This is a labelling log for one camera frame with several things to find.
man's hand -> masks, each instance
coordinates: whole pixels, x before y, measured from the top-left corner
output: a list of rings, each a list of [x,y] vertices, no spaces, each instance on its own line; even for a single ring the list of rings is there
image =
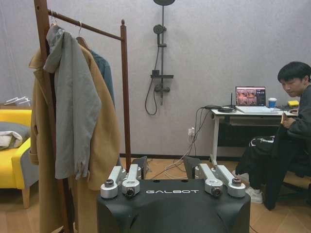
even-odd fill
[[[289,129],[290,126],[295,122],[296,120],[294,118],[288,118],[288,119],[285,119],[283,120],[283,126],[286,128],[286,129]]]
[[[298,115],[298,108],[290,110],[290,113]]]

gray hooded jacket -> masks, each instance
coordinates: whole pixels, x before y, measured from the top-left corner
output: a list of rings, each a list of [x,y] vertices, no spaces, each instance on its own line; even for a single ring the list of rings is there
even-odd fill
[[[90,141],[101,108],[92,76],[75,38],[57,25],[47,34],[50,54],[44,65],[55,73],[55,177],[86,177]]]

hanger hook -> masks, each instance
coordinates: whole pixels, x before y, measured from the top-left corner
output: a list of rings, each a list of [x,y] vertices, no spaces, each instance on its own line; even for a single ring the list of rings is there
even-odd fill
[[[51,10],[51,23],[53,23],[53,11]]]
[[[81,21],[79,21],[79,23],[80,23],[80,29],[79,29],[79,36],[80,36],[80,31],[81,31],[81,28],[82,28],[82,23],[81,23]]]
[[[57,15],[57,11],[55,11],[55,14]],[[55,23],[57,24],[56,18],[54,17]]]

yellow box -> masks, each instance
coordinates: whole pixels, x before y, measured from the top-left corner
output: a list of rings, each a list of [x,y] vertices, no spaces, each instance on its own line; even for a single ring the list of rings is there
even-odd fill
[[[299,102],[297,100],[288,101],[288,106],[295,107],[299,106]]]

laptop screen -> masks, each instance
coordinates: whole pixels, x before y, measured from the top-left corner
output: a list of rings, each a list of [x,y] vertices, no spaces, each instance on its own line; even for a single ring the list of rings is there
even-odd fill
[[[237,106],[266,106],[264,86],[237,86],[235,97]]]

